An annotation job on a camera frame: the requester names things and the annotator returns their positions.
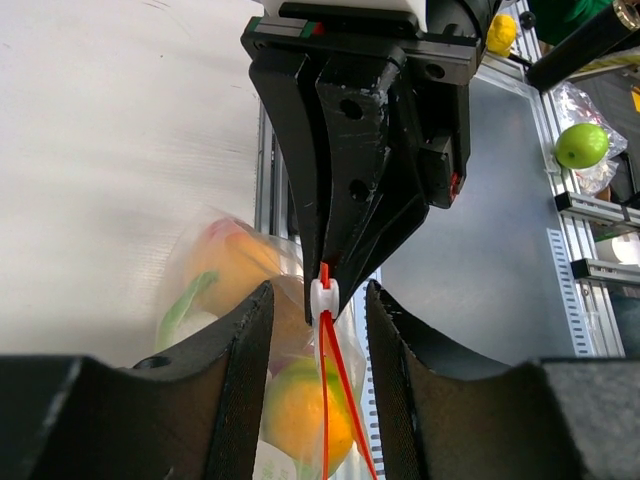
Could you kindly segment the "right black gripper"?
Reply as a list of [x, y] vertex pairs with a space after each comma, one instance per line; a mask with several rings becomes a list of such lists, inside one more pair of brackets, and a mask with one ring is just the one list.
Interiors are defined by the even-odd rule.
[[346, 304], [424, 221], [416, 168], [424, 137], [445, 136], [452, 148], [448, 173], [427, 176], [429, 203], [447, 208], [459, 193], [470, 155], [469, 83], [498, 8], [278, 1], [250, 20], [241, 42], [288, 174], [307, 322], [322, 262]]

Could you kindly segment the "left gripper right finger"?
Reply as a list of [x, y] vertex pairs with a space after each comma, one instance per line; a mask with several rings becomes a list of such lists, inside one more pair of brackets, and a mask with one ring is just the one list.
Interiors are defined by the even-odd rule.
[[442, 334], [377, 282], [366, 321], [390, 479], [635, 479], [639, 363], [508, 366]]

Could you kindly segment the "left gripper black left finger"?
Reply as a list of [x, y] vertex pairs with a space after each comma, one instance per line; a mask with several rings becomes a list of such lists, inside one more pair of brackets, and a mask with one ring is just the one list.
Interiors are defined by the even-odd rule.
[[82, 355], [1, 360], [5, 479], [248, 479], [274, 318], [260, 285], [131, 368]]

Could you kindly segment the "green yellow mango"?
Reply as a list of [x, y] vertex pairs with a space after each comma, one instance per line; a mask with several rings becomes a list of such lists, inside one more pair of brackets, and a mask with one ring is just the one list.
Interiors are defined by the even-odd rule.
[[290, 361], [266, 386], [262, 437], [294, 460], [301, 479], [320, 479], [324, 458], [333, 475], [354, 443], [335, 362], [328, 359], [325, 369], [327, 391], [312, 357]]

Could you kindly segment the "clear zip top bag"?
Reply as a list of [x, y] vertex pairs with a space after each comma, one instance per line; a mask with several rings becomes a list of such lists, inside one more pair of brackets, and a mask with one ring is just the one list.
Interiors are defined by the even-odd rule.
[[[220, 210], [206, 208], [187, 223], [186, 229], [178, 238], [169, 256], [164, 278], [159, 288], [158, 327], [164, 314], [186, 289], [183, 281], [183, 270], [190, 247], [193, 246], [197, 236], [205, 227], [224, 217], [242, 221]], [[289, 298], [282, 288], [269, 281], [274, 289], [274, 322], [266, 370], [266, 386], [272, 377], [290, 361], [301, 357], [312, 357], [315, 359], [316, 370], [320, 374], [323, 390], [327, 391], [325, 365], [328, 359], [334, 361], [351, 415], [354, 443], [349, 455], [333, 475], [328, 474], [328, 459], [323, 459], [322, 477], [320, 479], [374, 479], [377, 476], [376, 465], [373, 461], [361, 408], [367, 366], [365, 354], [355, 333], [353, 307], [347, 305], [342, 311], [334, 325], [334, 335], [328, 335], [325, 330], [307, 324], [304, 313], [302, 253], [300, 247], [296, 243], [294, 244], [298, 249], [300, 264], [296, 268], [290, 268], [289, 272], [296, 274], [300, 279], [303, 296], [297, 302]], [[170, 346], [188, 338], [221, 318], [204, 311], [190, 316], [187, 322], [176, 330]], [[263, 405], [253, 469], [254, 478], [301, 479], [294, 460], [264, 441], [261, 428]]]

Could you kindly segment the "orange fruit with leaf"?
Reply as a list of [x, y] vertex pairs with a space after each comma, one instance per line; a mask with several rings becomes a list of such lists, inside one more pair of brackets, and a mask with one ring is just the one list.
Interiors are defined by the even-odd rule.
[[265, 281], [299, 302], [302, 284], [289, 272], [299, 264], [293, 242], [261, 234], [235, 218], [216, 220], [186, 255], [183, 281], [189, 308], [222, 317]]

